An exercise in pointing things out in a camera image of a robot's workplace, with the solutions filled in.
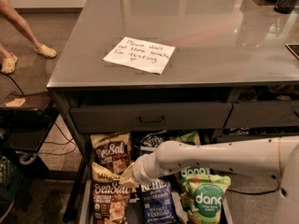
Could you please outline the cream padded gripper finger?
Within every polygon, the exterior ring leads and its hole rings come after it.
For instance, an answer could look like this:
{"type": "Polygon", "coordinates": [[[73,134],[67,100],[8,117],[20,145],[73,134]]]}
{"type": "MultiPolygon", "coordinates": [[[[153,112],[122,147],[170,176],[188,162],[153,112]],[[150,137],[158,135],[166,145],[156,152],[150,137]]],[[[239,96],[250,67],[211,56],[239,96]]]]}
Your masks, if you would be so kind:
{"type": "Polygon", "coordinates": [[[119,183],[125,186],[126,188],[136,188],[139,185],[139,183],[133,176],[134,166],[135,164],[132,162],[121,174],[119,183]]]}

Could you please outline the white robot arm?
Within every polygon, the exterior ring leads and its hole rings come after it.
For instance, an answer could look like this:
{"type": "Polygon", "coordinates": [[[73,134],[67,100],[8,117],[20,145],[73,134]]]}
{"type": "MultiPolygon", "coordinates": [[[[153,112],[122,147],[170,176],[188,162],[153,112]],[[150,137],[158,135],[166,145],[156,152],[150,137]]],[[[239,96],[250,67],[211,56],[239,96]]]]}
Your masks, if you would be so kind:
{"type": "Polygon", "coordinates": [[[185,167],[200,165],[240,175],[274,177],[280,182],[274,224],[299,221],[299,137],[265,139],[192,146],[177,141],[161,143],[121,174],[128,188],[147,185],[185,167]]]}

